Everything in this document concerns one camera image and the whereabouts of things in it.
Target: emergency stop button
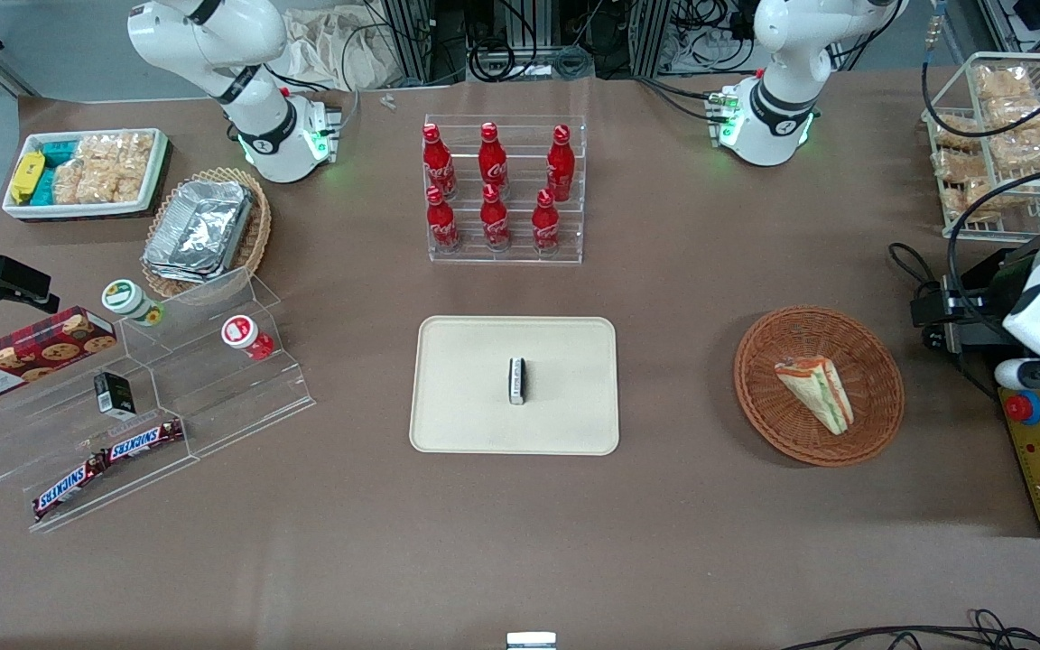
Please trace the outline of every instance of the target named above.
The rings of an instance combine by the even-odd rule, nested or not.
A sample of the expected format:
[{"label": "emergency stop button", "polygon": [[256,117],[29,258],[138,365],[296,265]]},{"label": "emergency stop button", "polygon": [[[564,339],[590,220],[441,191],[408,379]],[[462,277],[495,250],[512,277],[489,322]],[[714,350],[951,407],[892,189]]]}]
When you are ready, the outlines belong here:
[{"label": "emergency stop button", "polygon": [[1040,421],[1040,398],[1032,391],[1020,391],[1008,396],[1003,408],[1009,419],[1021,422],[1028,427]]}]

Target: brown table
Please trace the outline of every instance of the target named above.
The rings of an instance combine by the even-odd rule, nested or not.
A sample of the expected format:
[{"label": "brown table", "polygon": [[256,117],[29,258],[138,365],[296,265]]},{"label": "brown table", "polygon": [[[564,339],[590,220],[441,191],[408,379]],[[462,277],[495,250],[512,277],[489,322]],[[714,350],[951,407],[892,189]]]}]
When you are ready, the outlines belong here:
[{"label": "brown table", "polygon": [[[395,112],[365,96],[338,164],[267,185],[260,275],[318,405],[50,536],[26,534],[20,495],[0,490],[0,647],[450,649],[551,629],[562,647],[752,649],[960,625],[969,607],[1040,632],[1040,540],[1006,432],[920,348],[913,284],[885,256],[899,239],[935,264],[944,250],[913,71],[831,79],[809,144],[776,168],[713,151],[697,120],[631,82],[393,95]],[[582,266],[430,263],[426,112],[586,114]],[[24,133],[164,129],[168,186],[243,165],[210,100],[25,100],[21,114]],[[105,281],[139,276],[146,228],[0,214],[0,254],[99,308]],[[852,314],[899,361],[907,416],[876,460],[785,460],[735,404],[744,330],[796,304]],[[610,319],[619,448],[415,451],[416,329],[436,313]],[[37,316],[0,305],[0,333]]]}]

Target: wicker bread basket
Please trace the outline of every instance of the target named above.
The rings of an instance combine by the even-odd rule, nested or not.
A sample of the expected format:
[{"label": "wicker bread basket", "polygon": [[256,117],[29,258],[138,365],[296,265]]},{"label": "wicker bread basket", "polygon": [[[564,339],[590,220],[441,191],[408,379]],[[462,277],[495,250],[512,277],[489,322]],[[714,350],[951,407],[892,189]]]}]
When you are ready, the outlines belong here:
[{"label": "wicker bread basket", "polygon": [[[834,436],[798,401],[773,367],[797,357],[832,359],[853,405],[854,422]],[[892,441],[905,412],[905,388],[888,350],[858,321],[820,307],[764,314],[737,346],[733,382],[749,421],[785,454],[825,468],[878,456]]]},{"label": "wicker bread basket", "polygon": [[[147,234],[147,239],[150,242],[152,237],[155,236],[155,231],[162,222],[162,213],[166,211],[166,206],[170,205],[171,199],[174,199],[179,188],[182,188],[184,182],[189,181],[236,181],[242,184],[245,188],[251,189],[253,199],[255,201],[251,205],[251,211],[248,214],[248,227],[243,230],[243,238],[239,240],[239,251],[236,252],[235,262],[231,264],[231,268],[238,268],[240,266],[246,266],[252,272],[256,272],[259,268],[259,264],[263,261],[263,249],[267,248],[267,237],[271,234],[271,206],[267,203],[267,197],[263,193],[263,188],[260,188],[259,181],[248,173],[242,172],[238,168],[210,168],[207,172],[200,172],[199,174],[191,176],[188,180],[181,182],[177,185],[175,189],[171,189],[168,197],[162,201],[160,208],[155,213],[155,219],[152,222],[152,227]],[[182,280],[168,280],[165,277],[158,277],[154,275],[147,264],[144,264],[144,277],[147,279],[147,283],[150,288],[155,289],[158,295],[168,298],[178,293],[182,293],[191,287],[197,287],[198,283],[185,283]]]}]

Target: black box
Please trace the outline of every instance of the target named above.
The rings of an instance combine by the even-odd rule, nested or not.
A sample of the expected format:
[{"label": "black box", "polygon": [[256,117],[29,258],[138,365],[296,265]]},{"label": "black box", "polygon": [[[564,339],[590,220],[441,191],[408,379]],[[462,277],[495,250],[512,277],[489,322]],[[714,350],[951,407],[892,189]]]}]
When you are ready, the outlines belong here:
[{"label": "black box", "polygon": [[135,416],[135,398],[131,395],[131,382],[119,374],[95,374],[95,396],[99,399],[99,412],[119,420],[129,420]]}]

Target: red button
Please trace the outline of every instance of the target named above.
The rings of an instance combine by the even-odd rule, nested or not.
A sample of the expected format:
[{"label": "red button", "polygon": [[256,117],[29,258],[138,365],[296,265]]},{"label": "red button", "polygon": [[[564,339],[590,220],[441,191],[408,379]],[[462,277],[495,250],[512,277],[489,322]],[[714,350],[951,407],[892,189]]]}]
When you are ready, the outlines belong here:
[{"label": "red button", "polygon": [[1006,408],[1006,414],[1011,420],[1023,422],[1033,417],[1033,402],[1023,394],[1008,396],[1004,408]]}]

